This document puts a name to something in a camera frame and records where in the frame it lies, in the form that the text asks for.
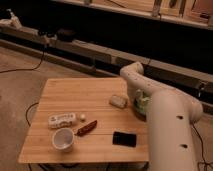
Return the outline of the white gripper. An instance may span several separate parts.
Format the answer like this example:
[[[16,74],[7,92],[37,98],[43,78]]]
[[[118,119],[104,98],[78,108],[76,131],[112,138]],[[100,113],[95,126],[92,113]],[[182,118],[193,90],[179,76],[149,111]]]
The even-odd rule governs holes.
[[[150,97],[146,93],[130,83],[127,84],[127,95],[131,102],[137,100],[141,106],[146,106],[150,100]]]

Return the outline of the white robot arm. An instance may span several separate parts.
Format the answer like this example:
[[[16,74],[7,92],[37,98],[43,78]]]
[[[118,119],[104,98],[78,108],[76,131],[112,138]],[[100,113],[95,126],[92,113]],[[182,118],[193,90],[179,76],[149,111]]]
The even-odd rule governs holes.
[[[164,83],[143,75],[140,62],[123,67],[130,102],[141,90],[149,97],[146,108],[149,171],[198,171],[191,125],[203,114],[201,102]]]

